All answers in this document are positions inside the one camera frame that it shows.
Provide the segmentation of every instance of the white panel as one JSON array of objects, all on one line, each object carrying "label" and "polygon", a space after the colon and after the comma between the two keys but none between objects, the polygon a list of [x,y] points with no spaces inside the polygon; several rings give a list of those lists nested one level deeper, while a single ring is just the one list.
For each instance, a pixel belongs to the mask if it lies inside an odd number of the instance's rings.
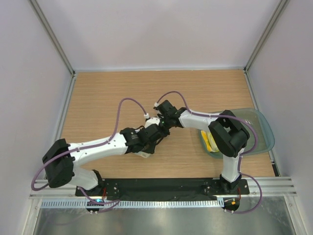
[{"label": "white panel", "polygon": [[250,75],[276,139],[275,158],[313,221],[313,1],[290,1]]},{"label": "white panel", "polygon": [[69,72],[26,0],[0,1],[0,234],[20,234]]},{"label": "white panel", "polygon": [[279,0],[39,0],[76,70],[246,65]]}]

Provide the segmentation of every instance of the white backdrop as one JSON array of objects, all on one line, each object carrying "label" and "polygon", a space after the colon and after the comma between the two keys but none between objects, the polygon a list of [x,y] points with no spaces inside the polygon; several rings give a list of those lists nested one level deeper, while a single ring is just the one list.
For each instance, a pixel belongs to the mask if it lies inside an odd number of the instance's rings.
[{"label": "white backdrop", "polygon": [[38,0],[76,70],[243,67],[279,0]]},{"label": "white backdrop", "polygon": [[313,232],[313,1],[290,1],[250,70],[276,139],[274,154],[292,177]]},{"label": "white backdrop", "polygon": [[0,31],[0,234],[17,235],[70,74],[28,1],[0,1]]}]

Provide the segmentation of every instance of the yellow object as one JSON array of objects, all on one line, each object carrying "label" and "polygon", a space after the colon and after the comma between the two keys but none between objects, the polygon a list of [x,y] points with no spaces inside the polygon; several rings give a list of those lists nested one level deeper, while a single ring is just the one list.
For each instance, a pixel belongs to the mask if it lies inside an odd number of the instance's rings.
[{"label": "yellow object", "polygon": [[204,140],[207,151],[209,152],[219,152],[219,149],[213,139],[211,132],[201,131],[202,138]]}]

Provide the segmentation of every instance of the robotic arm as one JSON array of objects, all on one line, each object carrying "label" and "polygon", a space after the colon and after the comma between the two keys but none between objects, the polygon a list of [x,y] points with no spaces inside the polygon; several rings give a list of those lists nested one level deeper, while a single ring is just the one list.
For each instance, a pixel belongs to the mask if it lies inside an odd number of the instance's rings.
[{"label": "robotic arm", "polygon": [[80,168],[81,165],[112,155],[136,153],[149,157],[154,153],[157,142],[170,134],[170,128],[196,128],[210,131],[219,150],[223,153],[223,170],[220,181],[225,192],[236,187],[241,175],[238,172],[239,155],[244,151],[248,131],[234,119],[215,117],[233,116],[231,111],[225,110],[221,114],[190,113],[186,108],[176,109],[168,100],[155,104],[157,117],[146,119],[141,129],[125,128],[116,133],[110,142],[110,137],[99,140],[67,144],[65,139],[57,140],[43,157],[46,163],[56,155],[77,149],[55,160],[46,166],[46,175],[49,186],[58,188],[65,184],[72,184],[84,188],[91,194],[98,194],[104,183],[98,171],[88,171]]}]

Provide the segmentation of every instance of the wooden tabletop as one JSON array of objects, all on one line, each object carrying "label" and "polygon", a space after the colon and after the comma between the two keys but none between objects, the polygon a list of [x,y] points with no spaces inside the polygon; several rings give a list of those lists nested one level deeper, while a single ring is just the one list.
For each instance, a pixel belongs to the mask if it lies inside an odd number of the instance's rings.
[{"label": "wooden tabletop", "polygon": [[[253,107],[242,70],[124,71],[78,74],[62,137],[67,142],[84,142],[110,136],[119,101],[132,97],[150,114],[154,103],[172,90],[183,93],[188,106],[199,112]],[[178,109],[183,102],[177,94],[166,96]],[[118,130],[144,125],[142,110],[125,101]],[[172,128],[171,135],[149,158],[135,154],[110,156],[89,162],[103,178],[196,178],[218,177],[222,159],[202,149],[197,130]],[[246,156],[242,172],[253,176],[274,176],[268,153]]]}]

